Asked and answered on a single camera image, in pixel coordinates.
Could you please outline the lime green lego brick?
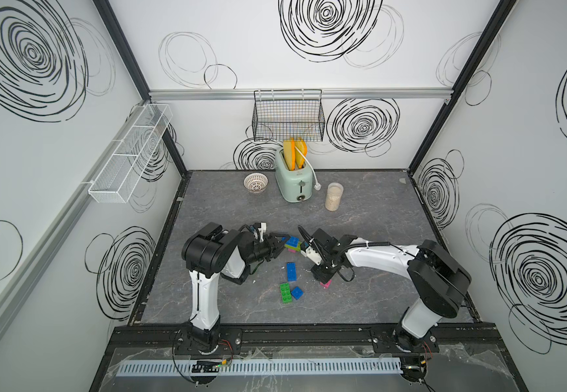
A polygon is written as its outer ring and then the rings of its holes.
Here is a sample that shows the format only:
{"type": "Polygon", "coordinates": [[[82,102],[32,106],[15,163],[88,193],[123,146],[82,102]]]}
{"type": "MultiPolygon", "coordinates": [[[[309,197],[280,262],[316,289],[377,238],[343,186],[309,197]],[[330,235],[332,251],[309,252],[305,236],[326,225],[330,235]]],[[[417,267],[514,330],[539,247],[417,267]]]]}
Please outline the lime green lego brick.
{"type": "Polygon", "coordinates": [[[301,247],[299,247],[299,246],[297,246],[297,247],[292,247],[292,246],[285,245],[285,248],[287,248],[290,252],[299,252],[299,251],[301,251],[301,247]]]}

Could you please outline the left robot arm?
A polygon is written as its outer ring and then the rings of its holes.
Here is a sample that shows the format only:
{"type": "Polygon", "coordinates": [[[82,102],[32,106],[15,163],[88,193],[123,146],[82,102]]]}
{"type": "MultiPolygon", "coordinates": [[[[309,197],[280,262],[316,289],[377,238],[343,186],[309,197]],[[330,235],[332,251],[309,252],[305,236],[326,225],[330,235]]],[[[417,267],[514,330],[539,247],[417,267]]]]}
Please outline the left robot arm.
{"type": "Polygon", "coordinates": [[[227,230],[210,222],[182,248],[192,285],[189,338],[212,351],[220,339],[218,286],[221,279],[241,285],[265,262],[279,257],[291,236],[269,233],[264,222],[227,230]]]}

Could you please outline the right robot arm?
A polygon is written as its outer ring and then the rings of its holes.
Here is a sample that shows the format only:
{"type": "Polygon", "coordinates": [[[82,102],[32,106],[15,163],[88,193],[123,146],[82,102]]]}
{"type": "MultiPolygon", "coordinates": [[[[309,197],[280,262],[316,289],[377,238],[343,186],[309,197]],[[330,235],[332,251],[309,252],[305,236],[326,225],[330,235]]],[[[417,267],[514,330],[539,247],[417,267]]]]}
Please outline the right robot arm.
{"type": "Polygon", "coordinates": [[[377,269],[412,282],[418,299],[407,308],[392,333],[400,351],[425,350],[430,330],[443,318],[456,318],[466,301],[471,275],[435,241],[405,246],[354,235],[335,238],[321,229],[311,235],[302,226],[298,231],[303,239],[301,254],[314,263],[311,273],[322,284],[344,268],[377,269]]]}

